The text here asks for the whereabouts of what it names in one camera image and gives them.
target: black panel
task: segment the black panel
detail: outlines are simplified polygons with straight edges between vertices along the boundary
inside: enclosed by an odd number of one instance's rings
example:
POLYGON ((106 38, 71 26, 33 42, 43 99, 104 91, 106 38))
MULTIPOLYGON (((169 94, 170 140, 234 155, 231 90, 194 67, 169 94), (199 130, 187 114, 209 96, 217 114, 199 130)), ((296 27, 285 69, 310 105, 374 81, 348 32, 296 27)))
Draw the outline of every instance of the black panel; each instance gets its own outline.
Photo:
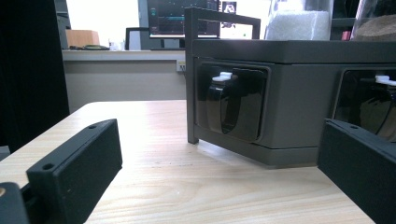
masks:
POLYGON ((396 70, 346 70, 333 118, 358 125, 395 142, 396 88, 376 83, 375 76, 388 76, 390 80, 395 80, 396 70))
POLYGON ((11 152, 69 114, 53 0, 0 2, 0 95, 11 152))
POLYGON ((83 223, 121 169, 115 119, 93 124, 38 161, 27 176, 51 223, 83 223))
POLYGON ((396 223, 396 145, 327 120, 318 168, 376 223, 396 223))
POLYGON ((256 141, 261 134, 268 78, 268 67, 263 65, 197 61, 196 124, 243 141, 256 141), (221 72, 233 75, 225 82, 213 81, 221 72))
POLYGON ((396 42, 386 41, 195 39, 193 43, 195 57, 288 64, 394 63, 396 51, 396 42))
MULTIPOLYGON (((149 35, 153 38, 184 38, 184 8, 219 10, 218 0, 148 0, 149 35)), ((205 37, 219 36, 219 24, 199 21, 198 32, 205 37)))

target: wooden table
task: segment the wooden table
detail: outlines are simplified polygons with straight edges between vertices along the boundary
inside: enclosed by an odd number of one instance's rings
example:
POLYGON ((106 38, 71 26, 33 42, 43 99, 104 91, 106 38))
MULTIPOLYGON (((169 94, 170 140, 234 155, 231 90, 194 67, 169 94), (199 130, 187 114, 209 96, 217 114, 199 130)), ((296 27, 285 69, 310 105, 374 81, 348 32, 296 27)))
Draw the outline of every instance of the wooden table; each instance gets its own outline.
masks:
POLYGON ((0 162, 0 182, 81 129, 118 119, 123 168, 88 223, 373 223, 317 167, 269 170, 200 141, 187 142, 186 102, 83 106, 0 162))

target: white clip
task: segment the white clip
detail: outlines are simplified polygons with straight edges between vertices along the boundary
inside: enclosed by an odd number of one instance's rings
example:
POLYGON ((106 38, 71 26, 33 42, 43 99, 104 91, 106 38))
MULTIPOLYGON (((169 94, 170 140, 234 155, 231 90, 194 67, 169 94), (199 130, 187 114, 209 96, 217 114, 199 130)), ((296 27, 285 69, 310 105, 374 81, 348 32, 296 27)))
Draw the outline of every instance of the white clip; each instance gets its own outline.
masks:
POLYGON ((218 77, 212 77, 213 81, 227 81, 231 79, 231 76, 233 73, 229 72, 220 72, 220 75, 218 77))
POLYGON ((389 86, 396 86, 396 81, 389 80, 389 76, 375 76, 375 82, 389 86))

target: computer monitor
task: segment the computer monitor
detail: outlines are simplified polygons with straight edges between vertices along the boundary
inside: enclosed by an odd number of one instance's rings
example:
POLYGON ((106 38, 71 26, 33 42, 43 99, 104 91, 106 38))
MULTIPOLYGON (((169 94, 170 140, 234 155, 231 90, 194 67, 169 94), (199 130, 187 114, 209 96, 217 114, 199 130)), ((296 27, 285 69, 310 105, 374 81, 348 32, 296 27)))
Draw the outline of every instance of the computer monitor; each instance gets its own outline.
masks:
POLYGON ((128 27, 125 32, 125 49, 159 49, 163 47, 161 39, 150 39, 148 27, 128 27))
MULTIPOLYGON (((149 37, 184 39, 185 7, 200 7, 217 11, 219 0, 148 0, 149 37)), ((200 21, 198 36, 219 37, 219 24, 213 21, 200 21)))

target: monitor screen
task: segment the monitor screen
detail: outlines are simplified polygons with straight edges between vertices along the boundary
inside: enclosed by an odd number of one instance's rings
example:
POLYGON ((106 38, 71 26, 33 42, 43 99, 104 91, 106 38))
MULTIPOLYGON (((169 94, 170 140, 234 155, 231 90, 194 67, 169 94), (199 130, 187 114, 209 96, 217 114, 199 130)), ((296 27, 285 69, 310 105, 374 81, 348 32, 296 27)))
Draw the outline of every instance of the monitor screen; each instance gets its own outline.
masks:
MULTIPOLYGON (((219 0, 148 0, 148 27, 151 38, 184 38, 184 8, 219 10, 219 0)), ((219 24, 200 21, 199 37, 219 37, 219 24)))

